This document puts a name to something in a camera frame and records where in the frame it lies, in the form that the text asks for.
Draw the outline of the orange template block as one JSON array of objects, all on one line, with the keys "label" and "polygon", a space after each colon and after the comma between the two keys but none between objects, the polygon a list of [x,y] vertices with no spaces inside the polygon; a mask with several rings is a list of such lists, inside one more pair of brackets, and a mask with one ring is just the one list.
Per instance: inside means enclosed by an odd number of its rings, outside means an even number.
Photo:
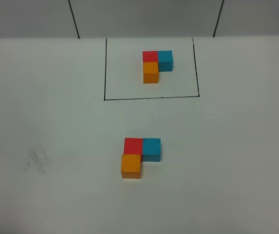
[{"label": "orange template block", "polygon": [[143,62],[143,83],[158,83],[158,62]]}]

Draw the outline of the red template block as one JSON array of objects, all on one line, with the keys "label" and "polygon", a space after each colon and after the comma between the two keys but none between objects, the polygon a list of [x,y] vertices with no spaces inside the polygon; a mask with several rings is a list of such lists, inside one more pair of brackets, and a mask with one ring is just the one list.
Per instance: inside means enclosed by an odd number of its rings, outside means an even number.
[{"label": "red template block", "polygon": [[143,51],[143,62],[158,62],[158,51]]}]

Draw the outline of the blue template block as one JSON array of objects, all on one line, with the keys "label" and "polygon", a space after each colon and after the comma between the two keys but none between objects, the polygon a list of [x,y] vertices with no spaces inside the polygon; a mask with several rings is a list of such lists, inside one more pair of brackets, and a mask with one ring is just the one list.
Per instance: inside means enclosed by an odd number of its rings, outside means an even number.
[{"label": "blue template block", "polygon": [[173,71],[173,54],[171,50],[157,51],[159,72]]}]

